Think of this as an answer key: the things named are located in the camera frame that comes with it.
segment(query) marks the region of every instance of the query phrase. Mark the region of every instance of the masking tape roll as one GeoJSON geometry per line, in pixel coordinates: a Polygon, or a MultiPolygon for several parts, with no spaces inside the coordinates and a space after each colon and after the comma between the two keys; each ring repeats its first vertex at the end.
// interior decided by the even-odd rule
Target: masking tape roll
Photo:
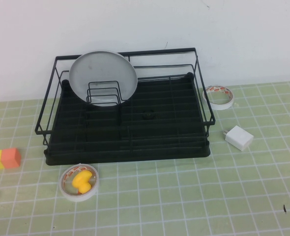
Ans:
{"type": "MultiPolygon", "coordinates": [[[[220,111],[220,110],[228,109],[229,107],[233,105],[234,95],[228,88],[224,86],[209,86],[206,88],[206,93],[210,93],[210,92],[223,92],[227,94],[227,96],[229,97],[229,102],[225,104],[216,104],[216,103],[209,102],[212,109],[220,111]]],[[[207,102],[204,91],[203,91],[203,99],[205,102],[207,102]]]]}
{"type": "Polygon", "coordinates": [[[78,164],[78,165],[70,167],[69,169],[64,171],[64,173],[62,174],[60,181],[59,181],[59,189],[60,189],[62,195],[66,199],[68,199],[72,202],[82,202],[82,201],[85,201],[85,200],[91,198],[98,191],[98,187],[99,187],[98,172],[91,165],[87,165],[87,164],[78,164]],[[95,181],[94,181],[95,183],[92,184],[91,185],[92,188],[84,194],[81,194],[81,193],[72,194],[72,193],[70,193],[69,191],[66,190],[66,185],[68,184],[67,180],[70,179],[71,177],[74,177],[76,174],[78,174],[80,171],[83,171],[83,170],[88,170],[88,171],[92,172],[92,177],[90,178],[90,180],[92,178],[95,178],[95,181]]]}

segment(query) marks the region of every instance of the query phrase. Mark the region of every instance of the wire rack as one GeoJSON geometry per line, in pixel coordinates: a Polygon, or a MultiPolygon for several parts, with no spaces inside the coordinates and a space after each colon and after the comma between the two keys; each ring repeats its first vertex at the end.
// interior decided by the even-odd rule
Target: wire rack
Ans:
{"type": "Polygon", "coordinates": [[[56,57],[35,129],[47,146],[46,163],[208,156],[207,137],[215,117],[207,94],[206,103],[201,102],[205,86],[196,49],[120,54],[138,75],[137,89],[128,100],[113,80],[101,82],[102,88],[90,82],[82,101],[68,81],[69,68],[80,55],[56,57]],[[98,96],[115,97],[115,102],[102,107],[103,102],[94,102],[98,96]]]}

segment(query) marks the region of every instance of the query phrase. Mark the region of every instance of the white wall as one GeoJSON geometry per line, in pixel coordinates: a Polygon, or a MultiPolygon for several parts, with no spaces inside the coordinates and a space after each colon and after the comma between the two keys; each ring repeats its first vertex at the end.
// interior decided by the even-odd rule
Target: white wall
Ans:
{"type": "Polygon", "coordinates": [[[42,98],[55,56],[166,44],[206,85],[290,80],[290,0],[0,0],[0,101],[42,98]]]}

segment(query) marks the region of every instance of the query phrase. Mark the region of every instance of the adhesive tape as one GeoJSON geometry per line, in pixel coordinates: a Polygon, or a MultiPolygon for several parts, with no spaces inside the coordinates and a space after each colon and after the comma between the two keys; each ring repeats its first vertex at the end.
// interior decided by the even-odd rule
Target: adhesive tape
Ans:
{"type": "MultiPolygon", "coordinates": [[[[209,86],[206,88],[206,93],[210,93],[210,92],[223,92],[227,94],[227,96],[229,97],[229,102],[225,104],[216,104],[216,103],[209,102],[212,109],[220,111],[220,110],[228,109],[229,107],[233,105],[234,95],[228,88],[224,86],[209,86]]],[[[205,102],[207,102],[204,91],[203,91],[203,99],[205,102]]]]}
{"type": "Polygon", "coordinates": [[[73,202],[82,202],[91,198],[98,191],[98,187],[99,187],[98,172],[91,165],[87,164],[78,164],[70,167],[69,169],[64,171],[59,182],[59,189],[62,195],[66,199],[73,202]],[[83,170],[89,170],[90,172],[92,172],[92,177],[89,180],[89,183],[91,184],[92,188],[88,192],[81,194],[78,192],[76,188],[72,186],[72,179],[76,176],[76,174],[78,174],[80,171],[83,170]]]}

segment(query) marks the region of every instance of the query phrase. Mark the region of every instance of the orange block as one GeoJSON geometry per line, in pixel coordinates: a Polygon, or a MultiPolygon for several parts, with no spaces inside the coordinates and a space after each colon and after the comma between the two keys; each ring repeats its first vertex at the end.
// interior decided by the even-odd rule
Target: orange block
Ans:
{"type": "Polygon", "coordinates": [[[1,163],[4,168],[17,168],[21,164],[21,154],[17,148],[3,149],[1,154],[1,163]]]}

